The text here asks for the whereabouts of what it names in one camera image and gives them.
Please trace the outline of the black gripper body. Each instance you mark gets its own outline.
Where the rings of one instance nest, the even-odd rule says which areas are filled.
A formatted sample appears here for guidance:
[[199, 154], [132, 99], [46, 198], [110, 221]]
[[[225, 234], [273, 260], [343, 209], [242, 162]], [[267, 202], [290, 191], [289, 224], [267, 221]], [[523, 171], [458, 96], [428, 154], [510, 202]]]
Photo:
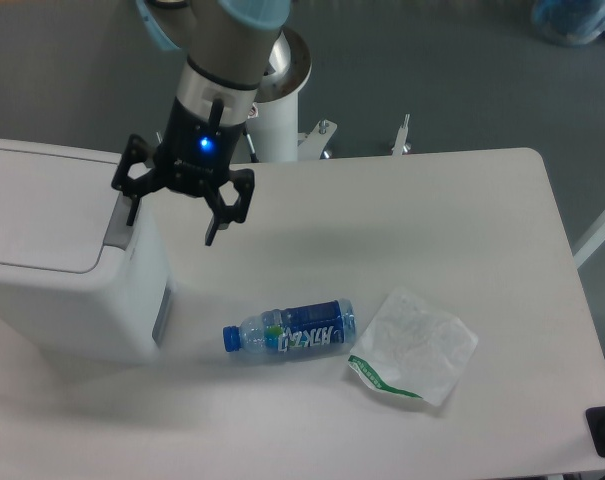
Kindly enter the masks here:
[[226, 103], [215, 99], [202, 117], [182, 103], [173, 103], [163, 141], [154, 155], [156, 180], [162, 187], [203, 197], [231, 181], [247, 184], [247, 171], [230, 169], [231, 157], [244, 130], [241, 124], [226, 125]]

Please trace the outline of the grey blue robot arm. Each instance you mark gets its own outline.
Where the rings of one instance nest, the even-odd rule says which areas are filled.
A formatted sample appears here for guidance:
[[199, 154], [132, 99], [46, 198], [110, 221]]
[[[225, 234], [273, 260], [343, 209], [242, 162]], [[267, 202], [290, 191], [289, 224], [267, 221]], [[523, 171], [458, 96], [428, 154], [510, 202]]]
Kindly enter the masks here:
[[290, 13], [288, 1], [199, 1], [195, 30], [168, 123], [158, 146], [129, 137], [111, 186], [130, 205], [132, 225], [144, 196], [166, 188], [202, 198], [212, 212], [205, 243], [246, 220], [255, 174], [233, 170], [272, 48]]

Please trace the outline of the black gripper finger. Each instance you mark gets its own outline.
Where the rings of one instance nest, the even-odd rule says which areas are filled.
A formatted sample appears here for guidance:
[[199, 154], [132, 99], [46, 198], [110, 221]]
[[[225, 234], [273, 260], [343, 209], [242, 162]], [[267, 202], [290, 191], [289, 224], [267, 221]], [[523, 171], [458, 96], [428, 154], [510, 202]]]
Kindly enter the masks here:
[[[139, 177], [130, 176], [134, 165], [144, 165], [147, 172]], [[126, 220], [132, 226], [141, 203], [141, 199], [166, 186], [168, 163], [160, 147], [152, 147], [141, 136], [131, 134], [124, 152], [118, 162], [111, 187], [119, 191], [131, 202]]]
[[211, 246], [219, 230], [227, 229], [231, 223], [242, 224], [245, 222], [252, 196], [255, 189], [255, 173], [252, 169], [229, 170], [222, 185], [231, 183], [237, 193], [237, 198], [232, 205], [227, 205], [220, 192], [219, 185], [203, 183], [204, 199], [212, 211], [205, 245]]

